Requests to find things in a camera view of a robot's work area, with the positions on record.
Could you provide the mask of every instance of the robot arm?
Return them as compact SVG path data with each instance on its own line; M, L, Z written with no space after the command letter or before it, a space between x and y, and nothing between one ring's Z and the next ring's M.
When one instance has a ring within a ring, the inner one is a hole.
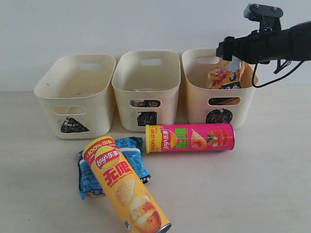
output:
M216 56L231 61L235 56L249 64L269 64L277 60L275 74L288 66L291 61L299 61L298 65L287 75L261 86L274 83L292 74L304 61L311 60L311 21L282 30L280 18L283 11L280 8L250 4L244 11L244 17L250 21L259 22L259 30L252 31L248 36L234 38L228 36L219 43Z

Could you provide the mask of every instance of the table surface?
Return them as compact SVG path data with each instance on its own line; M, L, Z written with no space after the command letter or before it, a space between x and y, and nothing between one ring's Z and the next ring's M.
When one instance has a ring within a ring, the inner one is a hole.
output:
M311 86L255 92L236 146L143 154L146 184L170 233L311 232ZM0 232L125 232L106 196L81 200L76 153L55 137L33 93L0 93ZM185 122L180 101L178 123ZM120 125L109 135L140 136Z

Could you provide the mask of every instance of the cream storage bin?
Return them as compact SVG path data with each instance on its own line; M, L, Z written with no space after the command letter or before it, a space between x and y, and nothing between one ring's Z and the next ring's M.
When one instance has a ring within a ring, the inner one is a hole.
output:
M96 138L110 130L115 65L108 55L73 55L56 61L44 75L35 95L57 137Z
M215 49L189 50L182 54L186 76L187 113L190 124L230 123L233 128L243 125L255 88L251 85L252 68L246 64L241 78L241 89L206 89L207 74L216 69L219 58ZM237 97L236 105L210 105L210 100Z
M112 79L122 126L129 131L144 132L147 124L174 124L180 77L176 53L124 54Z

